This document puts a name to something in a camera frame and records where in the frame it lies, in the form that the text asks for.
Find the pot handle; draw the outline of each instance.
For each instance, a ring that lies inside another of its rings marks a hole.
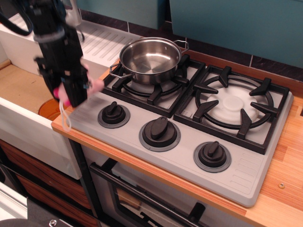
[[[126,74],[126,75],[123,75],[123,76],[119,76],[119,75],[114,74],[112,68],[115,67],[115,66],[118,66],[118,65],[120,65],[120,63],[113,64],[113,65],[111,65],[111,66],[109,67],[109,74],[110,74],[111,76],[114,76],[114,77],[118,77],[118,78],[120,78],[120,79],[123,79],[123,78],[130,77],[130,76],[133,75],[133,74]]]
[[[181,51],[181,53],[184,53],[185,51],[188,51],[188,50],[189,50],[189,44],[188,44],[188,42],[183,41],[183,40],[175,40],[175,41],[174,41],[174,43],[176,43],[176,44],[177,44],[177,42],[185,43],[185,50],[184,50],[184,51]]]

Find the black cast iron grate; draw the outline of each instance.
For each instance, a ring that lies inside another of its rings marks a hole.
[[[191,79],[187,79],[188,67],[197,69]],[[115,81],[116,77],[108,75],[104,79],[105,88],[103,89],[102,93],[170,118],[183,100],[183,97],[186,96],[190,85],[200,77],[200,74],[204,72],[204,69],[204,63],[193,61],[190,59],[189,55],[185,54],[182,56],[180,63],[178,64],[176,76],[172,79],[175,86],[169,90],[163,91],[160,85],[155,85],[151,94],[139,92],[128,86],[131,78],[118,79],[110,87],[109,84]],[[123,75],[124,69],[121,65],[119,65],[115,68],[113,73]],[[176,92],[178,95],[169,108],[164,108],[158,104],[158,100],[161,97],[170,95],[174,92]]]
[[[208,79],[207,76],[210,73],[216,74],[218,76]],[[219,81],[223,87],[227,88],[230,79],[255,87],[255,89],[250,92],[250,96],[264,96],[264,98],[267,100],[267,105],[254,102],[251,102],[250,104],[254,108],[264,113],[264,116],[261,117],[261,119],[256,122],[252,122],[245,110],[241,109],[241,125],[233,125],[221,122],[213,118],[210,114],[208,114],[208,112],[212,108],[214,108],[219,103],[219,101],[214,100],[210,102],[201,103],[200,95],[202,93],[217,94],[218,91],[212,88],[211,84],[215,81]],[[282,99],[277,108],[274,107],[274,100],[270,92],[276,92],[282,95]],[[187,97],[183,100],[182,104],[175,112],[174,120],[186,124],[190,127],[196,128],[198,130],[204,131],[208,134],[219,137],[223,140],[237,144],[244,148],[253,150],[260,154],[265,154],[288,93],[288,88],[273,84],[268,78],[265,78],[264,80],[259,80],[232,72],[231,67],[225,67],[224,69],[221,69],[215,66],[208,66],[204,73],[201,75],[201,77],[197,79],[196,83],[191,86]],[[182,113],[193,97],[195,98],[197,111],[191,118],[183,115]],[[207,121],[203,121],[203,118],[207,119],[216,126],[219,126],[220,128],[208,124]],[[246,138],[246,134],[249,132],[250,129],[259,127],[265,122],[269,122],[270,127],[263,144],[256,143]],[[233,133],[228,132],[228,130],[223,130],[222,128],[237,130],[238,133],[235,135]]]

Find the cabinet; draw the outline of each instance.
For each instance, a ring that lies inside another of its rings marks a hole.
[[[0,140],[1,166],[21,184],[22,193],[65,217],[68,222],[86,227],[98,226],[85,191],[75,180]]]
[[[165,0],[78,0],[78,8],[158,29],[164,23]]]
[[[302,1],[169,2],[176,35],[303,67]]]

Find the teal cabinet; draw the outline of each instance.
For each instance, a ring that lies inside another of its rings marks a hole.
[[[164,23],[166,0],[77,0],[78,8],[158,29]]]
[[[303,68],[302,0],[170,0],[173,32]]]

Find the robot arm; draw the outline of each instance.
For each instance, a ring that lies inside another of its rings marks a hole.
[[[77,31],[66,24],[66,11],[60,0],[10,0],[27,24],[24,31],[3,15],[0,21],[20,35],[34,32],[43,57],[35,58],[40,74],[53,95],[53,90],[64,85],[73,107],[87,99],[89,80],[80,59],[83,56]]]

